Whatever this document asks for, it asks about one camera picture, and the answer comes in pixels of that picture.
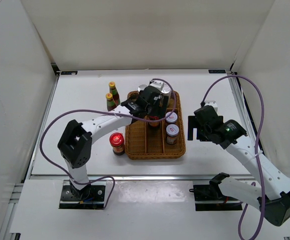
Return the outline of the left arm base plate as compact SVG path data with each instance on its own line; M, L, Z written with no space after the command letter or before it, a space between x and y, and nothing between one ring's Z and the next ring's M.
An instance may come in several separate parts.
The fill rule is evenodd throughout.
M59 209L102 210L105 204L106 184L92 184L75 190L71 182L64 181L59 199Z

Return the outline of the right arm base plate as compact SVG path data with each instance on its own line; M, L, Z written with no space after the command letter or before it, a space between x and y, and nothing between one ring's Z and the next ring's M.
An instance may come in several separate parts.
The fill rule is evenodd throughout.
M242 202L233 197L216 196L210 190L208 184L193 182L189 192L194 197L195 211L197 212L221 212L242 211Z

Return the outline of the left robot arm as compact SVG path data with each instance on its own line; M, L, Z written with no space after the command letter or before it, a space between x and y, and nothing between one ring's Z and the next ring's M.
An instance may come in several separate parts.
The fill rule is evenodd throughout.
M92 145L108 133L138 121L156 122L165 117L169 96L157 88L147 86L138 96L129 97L115 109L85 121L71 120L58 144L70 174L70 191L80 201L92 198L91 183L86 163L90 159Z

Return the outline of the white-lid spice jar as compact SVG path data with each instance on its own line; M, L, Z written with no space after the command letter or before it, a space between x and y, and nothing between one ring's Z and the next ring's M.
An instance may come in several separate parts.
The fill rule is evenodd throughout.
M176 143L179 134L179 127L176 124L166 126L166 143L173 145Z
M166 119L165 119L165 124L166 125L170 125L170 124L177 124L177 120L178 120L178 115L175 112L167 112L165 115Z

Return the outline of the red-lid chili jar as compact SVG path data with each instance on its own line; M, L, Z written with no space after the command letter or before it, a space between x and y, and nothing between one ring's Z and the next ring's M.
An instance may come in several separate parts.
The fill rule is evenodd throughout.
M157 122L159 118L157 116L148 116L148 126L153 129L158 129L160 127L160 122Z
M124 136L119 132L114 132L109 138L110 145L115 155L121 156L125 153Z

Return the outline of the blue-label pellet jar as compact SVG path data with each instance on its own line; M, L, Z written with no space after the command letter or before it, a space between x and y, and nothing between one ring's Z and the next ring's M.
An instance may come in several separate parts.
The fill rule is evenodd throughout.
M168 85L164 85L163 89L161 90L161 93L168 98L168 102L167 102L167 105L169 105L169 102L170 102L170 98L171 98L171 89Z
M147 87L146 84L141 84L141 85L138 87L138 92L140 93L140 92L143 91L146 87Z

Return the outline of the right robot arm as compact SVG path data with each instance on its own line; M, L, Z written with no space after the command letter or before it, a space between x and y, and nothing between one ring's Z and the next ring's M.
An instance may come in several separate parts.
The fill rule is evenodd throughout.
M260 211L274 226L281 226L290 218L290 178L275 167L259 150L255 150L246 130L235 120L224 121L211 105L194 111L188 117L188 140L212 142L234 156L261 185L252 187L227 173L219 173L209 181L201 194L213 200L232 197Z

